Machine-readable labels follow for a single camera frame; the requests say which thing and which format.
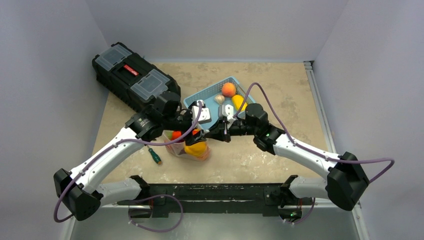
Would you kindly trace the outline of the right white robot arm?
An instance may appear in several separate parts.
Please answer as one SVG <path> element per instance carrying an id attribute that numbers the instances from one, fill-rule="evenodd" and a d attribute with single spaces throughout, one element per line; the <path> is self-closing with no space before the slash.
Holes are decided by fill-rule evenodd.
<path id="1" fill-rule="evenodd" d="M 351 211 L 370 184 L 355 155 L 349 152 L 339 155 L 290 138 L 286 130 L 269 122 L 268 113 L 258 103 L 247 106 L 244 118 L 231 120 L 222 116 L 204 136 L 227 143 L 232 136 L 253 136 L 261 151 L 295 161 L 319 175 L 318 178 L 296 176 L 290 180 L 280 191 L 282 200 L 288 204 L 300 198 L 321 198 Z"/>

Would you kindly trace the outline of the yellow toy bell pepper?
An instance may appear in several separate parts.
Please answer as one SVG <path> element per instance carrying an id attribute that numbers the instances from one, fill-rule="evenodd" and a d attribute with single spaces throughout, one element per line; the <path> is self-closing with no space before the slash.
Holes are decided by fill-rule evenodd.
<path id="1" fill-rule="evenodd" d="M 207 150 L 208 144 L 206 141 L 201 141 L 191 146 L 184 146 L 184 152 L 194 157 L 201 157 Z"/>

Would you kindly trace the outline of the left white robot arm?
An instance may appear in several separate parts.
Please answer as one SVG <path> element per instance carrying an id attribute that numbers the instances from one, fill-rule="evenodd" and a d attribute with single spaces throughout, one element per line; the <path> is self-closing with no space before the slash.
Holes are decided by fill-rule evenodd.
<path id="1" fill-rule="evenodd" d="M 186 140 L 188 145 L 204 140 L 201 131 L 196 135 L 192 135 L 192 131 L 211 119 L 206 103 L 198 99 L 189 109 L 179 106 L 179 95 L 165 91 L 134 114 L 95 155 L 71 170 L 56 171 L 53 181 L 58 201 L 53 210 L 54 221 L 63 223 L 72 217 L 84 221 L 100 207 L 123 200 L 138 205 L 146 203 L 149 191 L 142 185 L 141 177 L 108 184 L 102 181 L 130 155 L 145 146 L 154 146 L 154 140 L 164 130 L 181 131 L 177 140 Z"/>

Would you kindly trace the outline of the red toy apple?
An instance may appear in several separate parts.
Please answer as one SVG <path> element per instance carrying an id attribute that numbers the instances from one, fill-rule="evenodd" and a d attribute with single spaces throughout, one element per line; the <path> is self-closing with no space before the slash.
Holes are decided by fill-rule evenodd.
<path id="1" fill-rule="evenodd" d="M 182 132 L 181 131 L 173 131 L 171 133 L 171 139 L 170 140 L 171 141 L 176 140 L 176 139 L 180 138 L 181 135 L 182 135 Z"/>

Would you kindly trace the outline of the clear zip top bag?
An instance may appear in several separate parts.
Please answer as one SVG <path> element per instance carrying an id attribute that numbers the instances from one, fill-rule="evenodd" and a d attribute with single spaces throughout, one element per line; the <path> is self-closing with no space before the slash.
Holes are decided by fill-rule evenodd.
<path id="1" fill-rule="evenodd" d="M 181 135 L 181 131 L 165 130 L 162 133 L 162 140 L 168 143 L 179 138 Z M 211 156 L 211 149 L 207 141 L 186 145 L 186 142 L 182 139 L 178 142 L 166 145 L 165 147 L 170 154 L 193 161 L 205 161 Z"/>

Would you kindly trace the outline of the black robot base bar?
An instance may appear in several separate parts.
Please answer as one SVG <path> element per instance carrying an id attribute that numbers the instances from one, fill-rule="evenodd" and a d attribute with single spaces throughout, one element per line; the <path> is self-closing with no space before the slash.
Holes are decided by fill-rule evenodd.
<path id="1" fill-rule="evenodd" d="M 122 200 L 135 218 L 167 218 L 170 213 L 261 214 L 298 220 L 312 205 L 311 197 L 297 198 L 289 191 L 294 180 L 284 183 L 147 183 L 134 200 Z"/>

